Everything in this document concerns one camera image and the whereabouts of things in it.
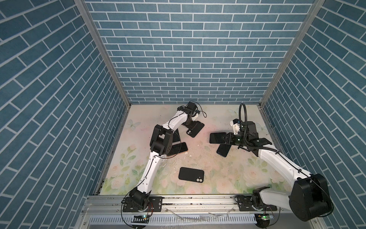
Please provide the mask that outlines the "light blue phone case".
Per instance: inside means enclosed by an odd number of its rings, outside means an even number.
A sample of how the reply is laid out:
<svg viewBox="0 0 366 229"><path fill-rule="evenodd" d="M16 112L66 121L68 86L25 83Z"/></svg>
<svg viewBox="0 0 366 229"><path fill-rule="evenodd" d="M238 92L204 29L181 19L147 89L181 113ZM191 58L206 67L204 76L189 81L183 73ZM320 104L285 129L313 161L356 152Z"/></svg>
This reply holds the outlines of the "light blue phone case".
<svg viewBox="0 0 366 229"><path fill-rule="evenodd" d="M181 141L179 130L175 130L173 133L173 144L179 143Z"/></svg>

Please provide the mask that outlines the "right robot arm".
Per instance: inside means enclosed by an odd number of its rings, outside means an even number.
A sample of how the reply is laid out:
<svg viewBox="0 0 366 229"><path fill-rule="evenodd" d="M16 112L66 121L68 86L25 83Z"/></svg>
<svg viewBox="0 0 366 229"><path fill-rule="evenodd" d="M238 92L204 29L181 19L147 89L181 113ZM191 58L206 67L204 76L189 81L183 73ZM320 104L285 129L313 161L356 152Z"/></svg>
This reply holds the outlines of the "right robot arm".
<svg viewBox="0 0 366 229"><path fill-rule="evenodd" d="M254 122L244 123L234 119L230 125L233 128L230 133L210 134L210 143L219 144L217 153L227 154L232 146L251 152L272 166L291 188L288 192L275 191L268 186L253 190L251 202L254 209L262 210L273 205L291 210L302 221L333 213L334 204L324 176L302 169L268 139L260 138Z"/></svg>

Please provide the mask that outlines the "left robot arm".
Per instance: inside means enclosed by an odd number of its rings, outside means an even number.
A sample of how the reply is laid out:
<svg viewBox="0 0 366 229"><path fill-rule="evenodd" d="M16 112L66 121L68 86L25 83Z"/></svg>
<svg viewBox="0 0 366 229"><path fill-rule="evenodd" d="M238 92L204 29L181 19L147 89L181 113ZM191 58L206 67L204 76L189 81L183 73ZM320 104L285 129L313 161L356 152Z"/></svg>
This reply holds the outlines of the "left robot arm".
<svg viewBox="0 0 366 229"><path fill-rule="evenodd" d="M149 198L153 180L161 162L172 158L169 154L173 148L173 137L176 130L183 125L187 128L186 133L190 137L196 137L205 126L196 120L200 114L207 117L201 105L195 101L190 101L186 105L178 107L176 114L168 122L154 127L150 141L149 160L144 173L138 185L126 195L137 211L144 211L151 205Z"/></svg>

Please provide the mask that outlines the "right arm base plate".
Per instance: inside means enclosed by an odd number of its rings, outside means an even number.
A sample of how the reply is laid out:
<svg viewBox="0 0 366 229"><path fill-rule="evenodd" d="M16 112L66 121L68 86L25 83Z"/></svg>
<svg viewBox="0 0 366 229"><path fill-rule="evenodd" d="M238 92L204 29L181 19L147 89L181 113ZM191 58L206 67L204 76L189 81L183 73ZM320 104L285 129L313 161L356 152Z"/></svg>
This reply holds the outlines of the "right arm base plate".
<svg viewBox="0 0 366 229"><path fill-rule="evenodd" d="M277 206L266 205L256 195L236 195L234 201L240 211L277 211Z"/></svg>

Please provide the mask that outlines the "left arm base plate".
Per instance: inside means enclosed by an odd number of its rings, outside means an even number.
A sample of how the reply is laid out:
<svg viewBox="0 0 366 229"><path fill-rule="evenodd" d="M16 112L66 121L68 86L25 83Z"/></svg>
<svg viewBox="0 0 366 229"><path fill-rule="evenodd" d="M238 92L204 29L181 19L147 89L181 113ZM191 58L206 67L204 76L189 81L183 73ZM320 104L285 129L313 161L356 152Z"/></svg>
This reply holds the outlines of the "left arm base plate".
<svg viewBox="0 0 366 229"><path fill-rule="evenodd" d="M121 203L123 212L146 212L148 208L152 212L161 212L163 197L150 196L149 198L145 197L141 200L135 200L128 196Z"/></svg>

